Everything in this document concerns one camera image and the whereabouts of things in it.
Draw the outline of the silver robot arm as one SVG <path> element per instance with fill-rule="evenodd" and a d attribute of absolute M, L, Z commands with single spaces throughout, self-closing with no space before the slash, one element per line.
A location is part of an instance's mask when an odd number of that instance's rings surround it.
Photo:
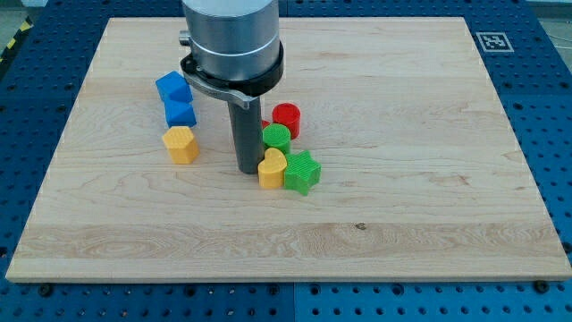
<path fill-rule="evenodd" d="M 182 8 L 190 54 L 181 68 L 195 89 L 248 110 L 280 81 L 277 0 L 183 0 Z"/>

